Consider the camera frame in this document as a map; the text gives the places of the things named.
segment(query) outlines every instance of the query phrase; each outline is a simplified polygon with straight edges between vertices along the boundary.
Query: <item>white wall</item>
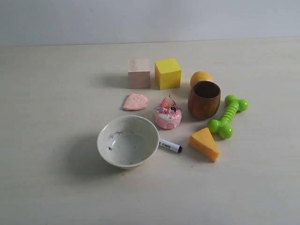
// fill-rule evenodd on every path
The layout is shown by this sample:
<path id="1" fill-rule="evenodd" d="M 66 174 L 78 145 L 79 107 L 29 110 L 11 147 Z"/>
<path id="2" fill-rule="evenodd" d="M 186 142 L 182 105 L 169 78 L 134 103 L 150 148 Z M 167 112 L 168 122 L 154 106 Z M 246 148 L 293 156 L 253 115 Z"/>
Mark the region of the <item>white wall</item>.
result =
<path id="1" fill-rule="evenodd" d="M 300 0 L 0 0 L 0 46 L 300 36 Z"/>

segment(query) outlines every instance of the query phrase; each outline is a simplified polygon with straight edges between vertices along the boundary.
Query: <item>white bowl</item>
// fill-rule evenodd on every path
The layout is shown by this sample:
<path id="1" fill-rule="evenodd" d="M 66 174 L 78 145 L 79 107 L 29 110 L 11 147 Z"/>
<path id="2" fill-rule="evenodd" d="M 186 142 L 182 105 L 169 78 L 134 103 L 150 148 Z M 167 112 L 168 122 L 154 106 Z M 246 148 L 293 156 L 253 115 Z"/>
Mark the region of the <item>white bowl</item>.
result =
<path id="1" fill-rule="evenodd" d="M 101 157 L 121 169 L 145 163 L 158 149 L 159 134 L 148 119 L 129 115 L 110 121 L 100 132 L 97 147 Z"/>

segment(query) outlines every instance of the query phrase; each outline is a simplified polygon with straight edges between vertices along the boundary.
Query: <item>pink cake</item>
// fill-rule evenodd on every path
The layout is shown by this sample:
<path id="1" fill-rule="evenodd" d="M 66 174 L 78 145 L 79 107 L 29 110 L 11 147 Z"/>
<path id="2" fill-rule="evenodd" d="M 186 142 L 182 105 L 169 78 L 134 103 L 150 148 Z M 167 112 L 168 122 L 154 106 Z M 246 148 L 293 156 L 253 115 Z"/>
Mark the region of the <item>pink cake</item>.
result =
<path id="1" fill-rule="evenodd" d="M 182 118 L 181 108 L 171 97 L 165 97 L 163 102 L 154 108 L 156 124 L 163 129 L 173 129 L 179 126 Z"/>

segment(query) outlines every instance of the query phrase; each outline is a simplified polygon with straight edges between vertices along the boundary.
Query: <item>bowl rim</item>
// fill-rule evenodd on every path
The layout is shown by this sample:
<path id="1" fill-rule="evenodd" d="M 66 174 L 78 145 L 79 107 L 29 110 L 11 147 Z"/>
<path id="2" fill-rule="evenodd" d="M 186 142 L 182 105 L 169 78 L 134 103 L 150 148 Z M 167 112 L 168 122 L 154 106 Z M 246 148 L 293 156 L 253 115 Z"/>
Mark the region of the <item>bowl rim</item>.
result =
<path id="1" fill-rule="evenodd" d="M 115 120 L 123 120 L 125 118 L 139 118 L 139 119 L 142 119 L 144 121 L 146 121 L 147 123 L 149 123 L 156 131 L 156 134 L 157 134 L 157 143 L 156 143 L 156 148 L 154 149 L 154 151 L 147 157 L 145 158 L 143 161 L 139 162 L 139 163 L 136 163 L 136 164 L 131 164 L 131 165 L 122 165 L 122 164 L 117 164 L 117 163 L 114 163 L 114 162 L 111 162 L 109 160 L 107 160 L 102 154 L 101 154 L 101 151 L 100 151 L 100 148 L 99 148 L 99 139 L 100 139 L 100 136 L 101 134 L 104 132 L 104 130 L 111 124 L 113 123 Z M 145 163 L 146 161 L 148 161 L 153 155 L 154 153 L 157 151 L 158 149 L 158 146 L 159 146 L 159 132 L 158 132 L 158 129 L 156 128 L 156 126 L 147 118 L 145 117 L 142 117 L 142 116 L 137 116 L 137 115 L 124 115 L 124 116 L 119 116 L 111 121 L 109 121 L 100 131 L 99 135 L 98 135 L 98 138 L 97 138 L 97 149 L 98 149 L 98 152 L 100 154 L 100 156 L 106 161 L 108 162 L 109 164 L 111 165 L 114 165 L 116 167 L 123 167 L 123 168 L 130 168 L 130 167 L 137 167 L 143 163 Z"/>

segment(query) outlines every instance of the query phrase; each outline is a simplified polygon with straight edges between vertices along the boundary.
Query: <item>yellow cube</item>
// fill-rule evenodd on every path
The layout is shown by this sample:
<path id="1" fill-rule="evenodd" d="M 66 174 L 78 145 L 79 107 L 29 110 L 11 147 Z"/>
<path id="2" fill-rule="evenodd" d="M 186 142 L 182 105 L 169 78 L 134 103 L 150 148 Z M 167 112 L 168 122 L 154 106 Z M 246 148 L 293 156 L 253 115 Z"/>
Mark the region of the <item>yellow cube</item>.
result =
<path id="1" fill-rule="evenodd" d="M 180 87 L 181 68 L 176 59 L 156 61 L 155 79 L 160 90 Z"/>

